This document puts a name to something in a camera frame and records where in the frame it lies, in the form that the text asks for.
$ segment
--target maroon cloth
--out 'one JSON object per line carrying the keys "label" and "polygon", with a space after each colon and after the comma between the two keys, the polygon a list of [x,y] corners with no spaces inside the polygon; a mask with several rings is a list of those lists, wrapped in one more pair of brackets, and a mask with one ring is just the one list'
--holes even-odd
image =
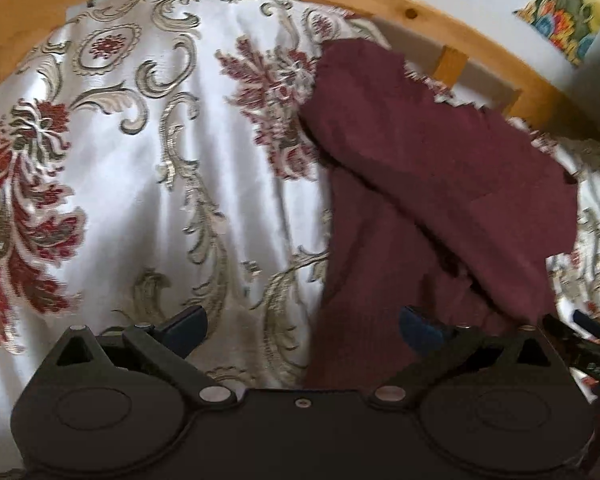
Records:
{"label": "maroon cloth", "polygon": [[501,333],[554,312],[577,185],[500,114],[434,102],[404,57],[323,44],[301,116],[330,160],[333,224],[305,387],[367,389],[410,364],[401,306]]}

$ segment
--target white satin fabric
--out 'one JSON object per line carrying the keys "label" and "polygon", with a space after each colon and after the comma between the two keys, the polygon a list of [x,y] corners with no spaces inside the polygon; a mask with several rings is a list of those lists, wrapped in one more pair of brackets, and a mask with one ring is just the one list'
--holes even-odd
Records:
{"label": "white satin fabric", "polygon": [[[201,304],[192,364],[238,389],[299,384],[330,213],[296,110],[319,43],[350,37],[386,44],[295,0],[99,0],[0,86],[0,470],[20,465],[13,403],[72,324]],[[600,172],[558,154],[600,240]],[[600,313],[600,241],[581,224],[582,272],[548,264],[563,314]]]}

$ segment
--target wooden frame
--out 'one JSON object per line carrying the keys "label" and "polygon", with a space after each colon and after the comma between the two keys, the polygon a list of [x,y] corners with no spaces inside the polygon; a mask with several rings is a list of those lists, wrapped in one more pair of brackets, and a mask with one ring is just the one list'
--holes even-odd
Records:
{"label": "wooden frame", "polygon": [[[66,8],[86,0],[0,0],[0,82],[31,47],[65,21]],[[469,59],[515,89],[506,113],[535,128],[555,116],[579,136],[599,136],[596,125],[568,98],[503,46],[468,25],[416,0],[304,0],[328,3],[398,23],[442,45],[433,76],[452,86]]]}

